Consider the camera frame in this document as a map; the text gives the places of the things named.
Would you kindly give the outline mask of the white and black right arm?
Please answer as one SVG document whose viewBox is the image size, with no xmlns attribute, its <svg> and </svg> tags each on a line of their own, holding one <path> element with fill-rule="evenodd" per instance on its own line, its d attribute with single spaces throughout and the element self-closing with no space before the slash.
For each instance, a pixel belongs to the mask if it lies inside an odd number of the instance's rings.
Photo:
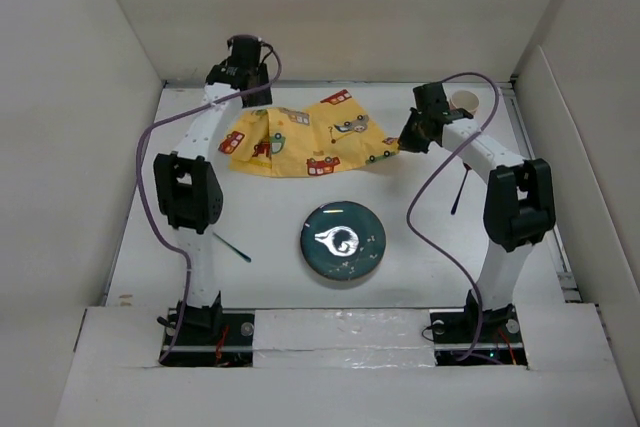
<svg viewBox="0 0 640 427">
<path fill-rule="evenodd" d="M 425 153 L 437 144 L 486 184 L 483 226 L 489 238 L 485 260 L 459 312 L 432 319 L 436 340 L 469 344 L 486 340 L 512 317 L 517 280 L 533 247 L 556 223 L 552 171 L 485 134 L 473 115 L 449 106 L 444 86 L 430 82 L 413 90 L 415 105 L 398 145 Z"/>
</svg>

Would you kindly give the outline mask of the yellow vehicle-print cloth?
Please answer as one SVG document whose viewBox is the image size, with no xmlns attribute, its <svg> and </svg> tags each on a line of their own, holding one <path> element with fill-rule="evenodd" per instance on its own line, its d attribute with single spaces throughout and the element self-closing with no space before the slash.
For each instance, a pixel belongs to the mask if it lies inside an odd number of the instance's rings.
<svg viewBox="0 0 640 427">
<path fill-rule="evenodd" d="M 399 153 L 347 90 L 304 110 L 243 113 L 218 145 L 234 171 L 273 178 L 316 178 L 360 169 Z"/>
</svg>

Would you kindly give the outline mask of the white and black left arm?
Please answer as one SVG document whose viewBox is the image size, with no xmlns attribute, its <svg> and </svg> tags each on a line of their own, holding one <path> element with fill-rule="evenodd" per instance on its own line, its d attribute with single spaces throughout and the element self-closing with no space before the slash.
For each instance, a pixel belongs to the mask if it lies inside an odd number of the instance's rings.
<svg viewBox="0 0 640 427">
<path fill-rule="evenodd" d="M 210 160 L 211 147 L 245 107 L 271 101 L 262 51 L 272 47 L 259 37 L 236 35 L 228 56 L 205 81 L 203 105 L 190 114 L 191 125 L 169 154 L 159 154 L 153 173 L 159 210 L 187 256 L 185 294 L 176 307 L 176 324 L 201 343 L 222 334 L 220 291 L 213 268 L 212 226 L 223 207 L 223 192 Z"/>
</svg>

